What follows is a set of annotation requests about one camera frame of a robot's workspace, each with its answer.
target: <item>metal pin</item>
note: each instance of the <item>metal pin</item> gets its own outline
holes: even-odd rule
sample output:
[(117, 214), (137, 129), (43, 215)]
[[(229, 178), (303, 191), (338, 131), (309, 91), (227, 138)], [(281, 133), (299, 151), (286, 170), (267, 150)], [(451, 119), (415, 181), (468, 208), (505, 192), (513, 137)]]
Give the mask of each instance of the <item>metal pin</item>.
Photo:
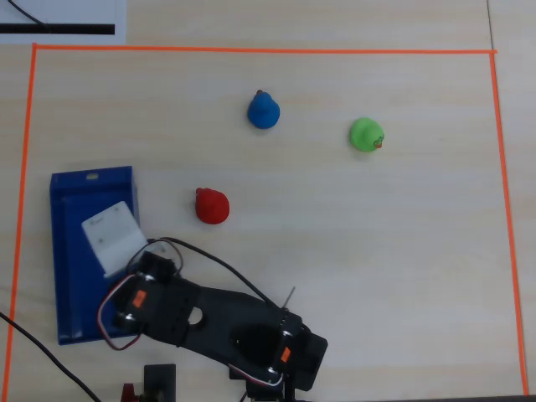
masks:
[(291, 289), (291, 292), (288, 294), (288, 296), (286, 297), (286, 300), (285, 300), (285, 304), (283, 305), (283, 308), (286, 307), (286, 305), (288, 304), (288, 302), (291, 300), (291, 297), (292, 295), (294, 294), (294, 291), (296, 290), (296, 287), (293, 286), (292, 289)]

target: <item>blue tray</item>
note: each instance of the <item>blue tray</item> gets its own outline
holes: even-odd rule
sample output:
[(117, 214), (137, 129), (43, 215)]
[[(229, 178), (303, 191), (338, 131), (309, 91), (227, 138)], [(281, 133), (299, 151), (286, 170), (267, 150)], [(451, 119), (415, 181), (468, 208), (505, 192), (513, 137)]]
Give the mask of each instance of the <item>blue tray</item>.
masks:
[[(137, 190), (130, 166), (52, 175), (50, 208), (60, 345), (102, 339), (96, 325), (97, 309), (109, 286), (125, 274), (104, 277), (82, 222), (120, 201), (126, 202), (139, 223)], [(112, 303), (108, 303), (102, 312), (108, 333), (114, 338), (128, 335), (112, 326), (114, 311)]]

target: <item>orange tape border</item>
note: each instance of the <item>orange tape border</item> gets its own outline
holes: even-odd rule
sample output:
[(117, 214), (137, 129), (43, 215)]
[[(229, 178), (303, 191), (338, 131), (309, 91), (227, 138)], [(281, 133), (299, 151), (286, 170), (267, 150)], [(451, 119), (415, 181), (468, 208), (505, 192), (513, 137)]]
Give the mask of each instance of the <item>orange tape border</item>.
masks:
[[(26, 171), (28, 165), (28, 144), (32, 104), (34, 100), (35, 70), (38, 50), (94, 50), (94, 51), (148, 51), (148, 52), (198, 52), (198, 53), (253, 53), (253, 54), (488, 54), (492, 76), (493, 104), (495, 108), (495, 120), (497, 126), (497, 141), (501, 160), (502, 191), (504, 193), (504, 206), (506, 210), (508, 243), (510, 249), (510, 261), (512, 267), (513, 295), (518, 335), (519, 368), (523, 385), (523, 394), (528, 395), (527, 364), (525, 361), (523, 319), (521, 313), (521, 300), (519, 295), (518, 266), (513, 234), (512, 209), (508, 189), (508, 175), (506, 155), (504, 152), (503, 124), (501, 120), (501, 108), (497, 87), (497, 69), (495, 65), (496, 49), (255, 49), (255, 48), (218, 48), (218, 47), (190, 47), (190, 46), (80, 46), (80, 45), (56, 45), (56, 44), (32, 44), (32, 58), (28, 79), (28, 98), (26, 102), (26, 119), (24, 122), (23, 155), (20, 169), (20, 187), (18, 191), (18, 214), (15, 251), (13, 259), (13, 281), (9, 317), (14, 320), (17, 304), (18, 272), (20, 250), (23, 232), (24, 194), (26, 188)], [(6, 345), (6, 360), (4, 365), (2, 402), (8, 401), (9, 374), (13, 348), (13, 327), (8, 326), (8, 340)]]

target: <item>red toy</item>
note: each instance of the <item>red toy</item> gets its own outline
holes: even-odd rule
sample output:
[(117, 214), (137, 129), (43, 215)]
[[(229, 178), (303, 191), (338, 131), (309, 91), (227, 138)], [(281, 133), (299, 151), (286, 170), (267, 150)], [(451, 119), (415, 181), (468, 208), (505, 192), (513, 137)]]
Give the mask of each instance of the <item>red toy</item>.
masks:
[(195, 190), (195, 213), (206, 224), (221, 224), (229, 216), (229, 200), (225, 194), (211, 188)]

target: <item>blue cone-shaped object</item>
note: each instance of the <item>blue cone-shaped object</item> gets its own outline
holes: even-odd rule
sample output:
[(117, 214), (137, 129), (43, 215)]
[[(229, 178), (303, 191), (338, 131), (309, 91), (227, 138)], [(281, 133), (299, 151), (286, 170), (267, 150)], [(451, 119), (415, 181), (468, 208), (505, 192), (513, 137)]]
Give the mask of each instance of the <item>blue cone-shaped object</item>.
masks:
[(271, 99), (270, 94), (257, 91), (248, 107), (248, 119), (257, 128), (265, 129), (276, 125), (279, 120), (279, 105)]

